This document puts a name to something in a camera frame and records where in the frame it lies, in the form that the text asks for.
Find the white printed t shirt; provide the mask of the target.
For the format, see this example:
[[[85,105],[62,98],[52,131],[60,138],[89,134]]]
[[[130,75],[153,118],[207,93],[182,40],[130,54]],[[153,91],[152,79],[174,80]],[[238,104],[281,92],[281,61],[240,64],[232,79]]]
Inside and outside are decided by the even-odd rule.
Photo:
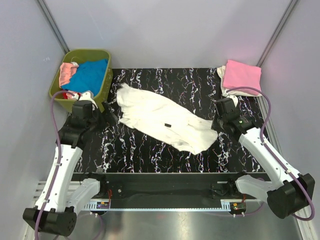
[[[197,155],[209,149],[218,133],[212,121],[200,118],[174,101],[157,93],[123,83],[116,92],[121,108],[119,122],[175,149]]]

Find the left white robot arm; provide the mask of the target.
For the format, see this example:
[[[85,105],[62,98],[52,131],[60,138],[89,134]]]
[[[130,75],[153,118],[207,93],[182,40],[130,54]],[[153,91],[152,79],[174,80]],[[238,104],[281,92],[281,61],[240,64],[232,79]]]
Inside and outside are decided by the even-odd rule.
[[[85,205],[94,197],[111,195],[106,176],[94,172],[87,173],[82,184],[68,195],[75,167],[89,138],[118,121],[107,102],[102,106],[103,111],[90,100],[76,101],[71,115],[58,131],[54,160],[44,188],[34,206],[25,208],[22,214],[35,234],[69,237]]]

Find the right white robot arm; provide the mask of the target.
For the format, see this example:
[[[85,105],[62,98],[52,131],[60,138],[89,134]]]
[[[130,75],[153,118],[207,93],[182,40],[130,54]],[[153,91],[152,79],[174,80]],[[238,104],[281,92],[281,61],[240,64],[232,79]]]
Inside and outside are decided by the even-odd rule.
[[[290,165],[271,145],[250,115],[241,115],[231,98],[219,99],[215,103],[216,115],[211,128],[234,137],[262,166],[270,181],[253,178],[241,172],[227,185],[228,195],[239,198],[252,196],[267,203],[280,219],[295,215],[301,209],[314,208],[312,197],[315,179],[302,175]]]

